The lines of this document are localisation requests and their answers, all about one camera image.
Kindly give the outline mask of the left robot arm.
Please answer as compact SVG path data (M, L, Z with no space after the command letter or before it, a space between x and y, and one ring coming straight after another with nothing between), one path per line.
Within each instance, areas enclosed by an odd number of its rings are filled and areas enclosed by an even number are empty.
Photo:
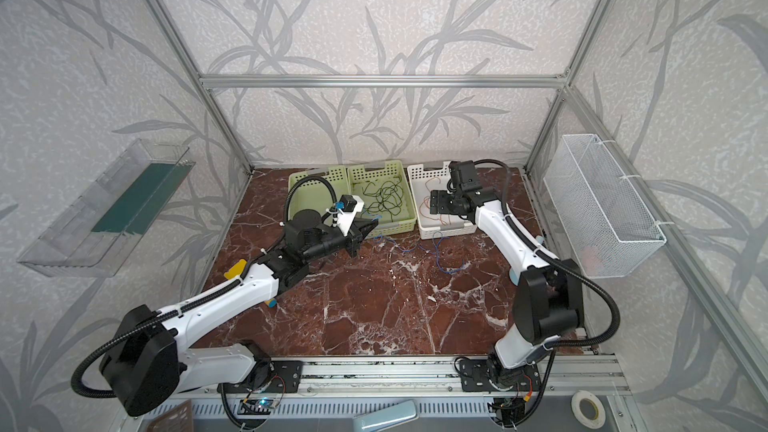
M116 398L128 415L138 417L174 394L244 381L268 361L255 344L203 351L195 343L242 312L290 290L309 274L312 261L340 250L356 257L377 225L375 219L345 211L326 225L317 211L300 211L285 223L274 246L234 277L156 311L145 305L129 311L115 336L75 368L71 389L86 398Z

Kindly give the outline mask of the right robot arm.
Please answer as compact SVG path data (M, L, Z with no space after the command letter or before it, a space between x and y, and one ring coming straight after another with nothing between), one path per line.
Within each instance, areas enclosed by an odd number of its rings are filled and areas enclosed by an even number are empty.
M614 298L595 281L540 244L514 216L508 205L507 184L500 191L481 183L477 167L494 165L506 177L510 168L495 159L452 161L444 190L430 193L430 211L466 219L487 235L510 266L516 286L513 325L488 355L490 384L501 391L515 387L527 368L552 358L561 348L591 347L612 338L621 315ZM595 292L607 305L610 322L595 337L567 339L584 322L583 289Z

